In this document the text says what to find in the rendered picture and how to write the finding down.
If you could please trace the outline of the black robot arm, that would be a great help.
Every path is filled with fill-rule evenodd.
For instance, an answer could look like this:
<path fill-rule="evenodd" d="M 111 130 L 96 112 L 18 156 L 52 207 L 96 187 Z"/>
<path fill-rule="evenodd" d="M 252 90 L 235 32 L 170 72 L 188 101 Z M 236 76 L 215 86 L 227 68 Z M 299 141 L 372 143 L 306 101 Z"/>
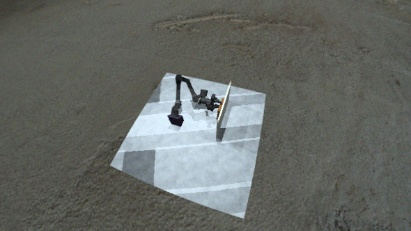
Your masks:
<path fill-rule="evenodd" d="M 200 95 L 197 95 L 194 92 L 194 89 L 193 89 L 191 83 L 189 82 L 189 79 L 184 78 L 181 74 L 177 74 L 176 75 L 176 85 L 177 85 L 177 87 L 176 87 L 176 100 L 175 100 L 175 104 L 172 106 L 172 110 L 171 110 L 171 116 L 173 116 L 173 117 L 178 116 L 178 109 L 182 105 L 181 104 L 182 101 L 180 101 L 180 85 L 181 85 L 182 82 L 185 82 L 187 84 L 187 86 L 189 88 L 189 91 L 192 95 L 193 102 L 198 102 L 199 105 L 201 103 L 205 104 L 205 100 L 206 100 L 205 97 L 208 94 L 208 90 L 201 89 Z M 211 104 L 211 102 L 206 102 L 207 110 L 211 110 L 211 105 L 210 104 Z"/>

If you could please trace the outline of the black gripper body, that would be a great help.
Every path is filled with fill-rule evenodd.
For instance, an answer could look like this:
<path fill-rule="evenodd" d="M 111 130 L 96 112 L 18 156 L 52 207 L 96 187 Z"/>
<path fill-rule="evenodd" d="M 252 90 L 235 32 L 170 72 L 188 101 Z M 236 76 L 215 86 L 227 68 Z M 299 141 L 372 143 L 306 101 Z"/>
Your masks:
<path fill-rule="evenodd" d="M 211 104 L 210 104 L 211 105 L 211 110 L 210 111 L 213 111 L 214 100 L 215 100 L 215 94 L 212 94 L 211 99 L 209 99 L 209 97 L 205 99 L 205 105 L 206 105 L 206 102 L 211 102 Z"/>

